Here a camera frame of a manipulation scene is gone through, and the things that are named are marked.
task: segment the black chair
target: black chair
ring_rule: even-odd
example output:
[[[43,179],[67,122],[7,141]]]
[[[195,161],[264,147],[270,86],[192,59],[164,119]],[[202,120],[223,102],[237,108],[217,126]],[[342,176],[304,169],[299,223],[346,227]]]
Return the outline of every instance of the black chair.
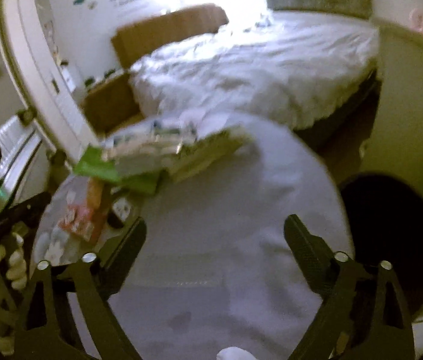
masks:
[[[383,174],[359,174],[340,186],[355,245],[355,259],[393,264],[410,314],[423,304],[423,199]]]

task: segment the white bedding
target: white bedding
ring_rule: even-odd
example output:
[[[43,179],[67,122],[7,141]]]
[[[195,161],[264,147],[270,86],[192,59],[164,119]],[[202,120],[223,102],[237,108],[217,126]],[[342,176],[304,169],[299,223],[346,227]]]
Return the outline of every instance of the white bedding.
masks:
[[[261,115],[293,130],[330,116],[376,66],[378,31],[340,15],[275,12],[161,47],[131,68],[145,116],[202,107]]]

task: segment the wooden headboard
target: wooden headboard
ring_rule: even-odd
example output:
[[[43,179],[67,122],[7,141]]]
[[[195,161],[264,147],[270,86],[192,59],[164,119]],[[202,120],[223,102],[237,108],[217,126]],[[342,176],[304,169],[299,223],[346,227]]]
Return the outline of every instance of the wooden headboard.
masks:
[[[204,33],[216,33],[220,26],[227,23],[227,14],[217,5],[196,5],[121,27],[112,38],[112,44],[121,66],[127,69],[165,44]]]

